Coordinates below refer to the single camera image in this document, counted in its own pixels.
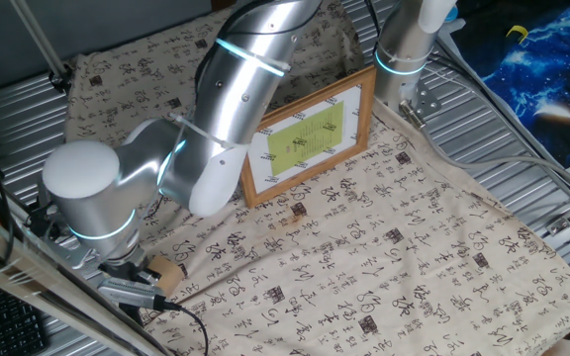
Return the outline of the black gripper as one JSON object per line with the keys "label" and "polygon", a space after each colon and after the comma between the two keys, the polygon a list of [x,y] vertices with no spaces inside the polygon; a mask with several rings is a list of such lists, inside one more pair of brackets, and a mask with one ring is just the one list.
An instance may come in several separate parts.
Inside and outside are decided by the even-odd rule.
{"label": "black gripper", "polygon": [[140,261],[123,261],[121,264],[106,261],[99,265],[99,269],[111,277],[156,285],[161,279],[161,274],[149,268],[145,268],[146,265],[147,258],[145,257]]}

